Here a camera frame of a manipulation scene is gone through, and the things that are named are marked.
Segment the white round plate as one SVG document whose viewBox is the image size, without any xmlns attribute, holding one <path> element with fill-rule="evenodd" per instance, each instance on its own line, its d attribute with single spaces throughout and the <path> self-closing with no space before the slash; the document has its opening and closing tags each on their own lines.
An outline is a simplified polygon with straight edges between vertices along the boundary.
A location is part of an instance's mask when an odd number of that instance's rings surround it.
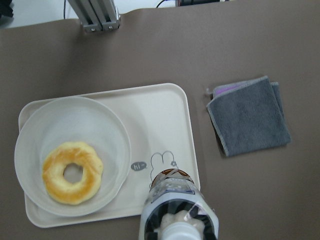
<svg viewBox="0 0 320 240">
<path fill-rule="evenodd" d="M 93 147 L 104 166 L 98 192 L 77 205 L 54 200 L 42 179 L 46 156 L 66 142 Z M 58 216 L 84 216 L 117 196 L 129 173 L 131 144 L 122 121 L 107 106 L 87 97 L 62 97 L 40 107 L 26 121 L 15 145 L 14 165 L 23 191 L 38 207 Z"/>
</svg>

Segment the glazed donut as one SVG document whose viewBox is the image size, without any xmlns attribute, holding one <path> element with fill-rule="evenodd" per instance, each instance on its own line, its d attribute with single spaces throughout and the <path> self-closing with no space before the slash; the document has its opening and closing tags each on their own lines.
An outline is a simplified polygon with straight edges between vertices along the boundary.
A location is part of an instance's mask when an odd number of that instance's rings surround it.
<svg viewBox="0 0 320 240">
<path fill-rule="evenodd" d="M 69 165 L 82 167 L 81 180 L 72 183 L 64 176 Z M 64 142 L 52 150 L 42 165 L 42 180 L 48 194 L 57 202 L 78 205 L 99 190 L 104 164 L 95 149 L 83 141 Z"/>
</svg>

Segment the tea bottle white cap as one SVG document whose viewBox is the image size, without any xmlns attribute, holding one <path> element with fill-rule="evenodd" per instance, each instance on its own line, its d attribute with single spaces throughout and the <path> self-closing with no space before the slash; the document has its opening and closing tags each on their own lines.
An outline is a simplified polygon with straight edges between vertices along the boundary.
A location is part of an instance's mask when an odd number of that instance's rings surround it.
<svg viewBox="0 0 320 240">
<path fill-rule="evenodd" d="M 153 180 L 141 213 L 140 240 L 216 240 L 219 220 L 192 178 L 171 168 Z"/>
</svg>

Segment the aluminium frame post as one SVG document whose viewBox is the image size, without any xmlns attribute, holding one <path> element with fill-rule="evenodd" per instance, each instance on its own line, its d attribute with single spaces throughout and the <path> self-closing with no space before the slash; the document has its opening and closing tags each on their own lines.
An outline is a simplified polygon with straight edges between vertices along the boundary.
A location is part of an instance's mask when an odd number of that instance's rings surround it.
<svg viewBox="0 0 320 240">
<path fill-rule="evenodd" d="M 120 27 L 121 15 L 113 0 L 65 0 L 63 2 L 64 19 L 67 2 L 87 33 L 112 31 Z"/>
</svg>

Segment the cream rabbit tray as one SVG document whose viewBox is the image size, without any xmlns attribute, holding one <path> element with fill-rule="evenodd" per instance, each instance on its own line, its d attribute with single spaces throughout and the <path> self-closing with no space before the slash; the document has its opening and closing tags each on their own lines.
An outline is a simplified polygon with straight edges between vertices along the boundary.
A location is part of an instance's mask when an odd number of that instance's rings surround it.
<svg viewBox="0 0 320 240">
<path fill-rule="evenodd" d="M 169 168 L 187 172 L 195 185 L 200 185 L 188 100 L 178 85 L 163 83 L 79 97 L 102 103 L 122 121 L 131 147 L 127 178 L 110 203 L 82 216 L 50 213 L 37 206 L 24 192 L 26 214 L 34 225 L 51 228 L 139 215 L 153 179 Z M 18 118 L 19 132 L 36 110 L 57 99 L 60 98 L 27 104 Z"/>
</svg>

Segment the grey folded cloth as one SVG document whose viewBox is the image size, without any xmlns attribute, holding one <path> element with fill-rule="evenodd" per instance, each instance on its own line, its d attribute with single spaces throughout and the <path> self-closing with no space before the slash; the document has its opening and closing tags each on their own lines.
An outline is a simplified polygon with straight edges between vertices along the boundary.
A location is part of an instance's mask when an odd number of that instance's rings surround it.
<svg viewBox="0 0 320 240">
<path fill-rule="evenodd" d="M 206 108 L 227 157 L 292 141 L 279 84 L 268 76 L 215 87 Z"/>
</svg>

